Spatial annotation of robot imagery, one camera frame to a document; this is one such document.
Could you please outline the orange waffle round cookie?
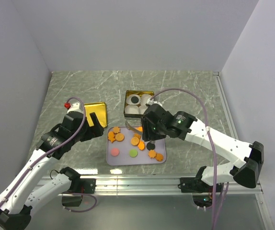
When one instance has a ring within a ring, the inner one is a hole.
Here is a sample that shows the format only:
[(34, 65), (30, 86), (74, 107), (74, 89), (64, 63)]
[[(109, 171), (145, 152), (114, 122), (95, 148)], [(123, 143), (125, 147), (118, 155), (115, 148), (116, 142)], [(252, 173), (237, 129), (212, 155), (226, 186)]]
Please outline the orange waffle round cookie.
[(122, 133), (117, 133), (115, 135), (115, 139), (116, 139), (116, 141), (121, 142), (121, 141), (123, 141), (125, 139), (125, 136)]

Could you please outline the metal tongs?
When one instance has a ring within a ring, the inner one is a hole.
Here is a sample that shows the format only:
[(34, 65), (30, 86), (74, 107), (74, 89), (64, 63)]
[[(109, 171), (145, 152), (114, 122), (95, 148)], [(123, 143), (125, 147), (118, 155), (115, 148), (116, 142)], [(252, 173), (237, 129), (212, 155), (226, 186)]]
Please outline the metal tongs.
[(140, 135), (140, 139), (142, 138), (143, 132), (139, 131), (137, 128), (134, 128), (133, 126), (131, 126), (127, 121), (125, 121), (125, 126), (128, 130), (133, 131), (134, 133), (137, 133), (138, 135)]

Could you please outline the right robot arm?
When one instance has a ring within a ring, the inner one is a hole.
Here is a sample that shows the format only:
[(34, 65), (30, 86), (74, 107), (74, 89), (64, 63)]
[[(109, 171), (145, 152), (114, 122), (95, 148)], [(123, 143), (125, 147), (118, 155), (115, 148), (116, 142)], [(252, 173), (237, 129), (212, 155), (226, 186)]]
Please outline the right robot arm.
[(264, 163), (264, 146), (243, 142), (206, 125), (184, 111), (172, 115), (159, 104), (150, 105), (141, 118), (143, 139), (156, 141), (166, 137), (198, 144), (228, 160), (217, 167), (202, 166), (194, 179), (180, 181), (183, 192), (205, 193), (214, 184), (236, 182), (255, 188)]

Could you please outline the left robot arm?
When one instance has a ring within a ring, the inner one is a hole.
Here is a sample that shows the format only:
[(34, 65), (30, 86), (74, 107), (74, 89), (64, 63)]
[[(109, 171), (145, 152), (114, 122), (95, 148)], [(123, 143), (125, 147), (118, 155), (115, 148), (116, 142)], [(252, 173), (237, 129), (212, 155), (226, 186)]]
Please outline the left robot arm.
[(46, 171), (69, 152), (74, 144), (103, 135), (95, 113), (90, 114), (93, 126), (80, 112), (68, 112), (62, 121), (42, 135), (27, 164), (11, 184), (0, 194), (0, 227), (23, 230), (33, 215), (59, 194), (71, 194), (79, 199), (85, 195), (80, 174), (70, 167), (59, 173), (39, 189), (35, 186)]

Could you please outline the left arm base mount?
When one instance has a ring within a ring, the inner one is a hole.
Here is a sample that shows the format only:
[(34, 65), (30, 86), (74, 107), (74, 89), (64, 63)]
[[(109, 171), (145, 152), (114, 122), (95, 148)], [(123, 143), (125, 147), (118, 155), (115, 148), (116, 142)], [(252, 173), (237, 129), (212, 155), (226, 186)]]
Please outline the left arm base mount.
[[(62, 193), (62, 206), (65, 210), (73, 213), (83, 213), (91, 211), (97, 205), (97, 198), (93, 195), (96, 187), (95, 178), (79, 179), (70, 187), (68, 191)], [(79, 207), (83, 198), (87, 197), (93, 200), (90, 207), (85, 210), (74, 210), (73, 207)]]

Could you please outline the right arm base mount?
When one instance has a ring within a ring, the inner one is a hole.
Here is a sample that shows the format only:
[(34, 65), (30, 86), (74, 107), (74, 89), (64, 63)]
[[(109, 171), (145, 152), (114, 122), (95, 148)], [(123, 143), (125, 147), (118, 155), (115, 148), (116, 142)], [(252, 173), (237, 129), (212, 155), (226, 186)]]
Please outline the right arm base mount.
[(213, 186), (196, 180), (193, 177), (181, 177), (178, 188), (181, 193), (191, 193), (193, 203), (203, 209), (209, 209), (212, 207), (213, 201)]

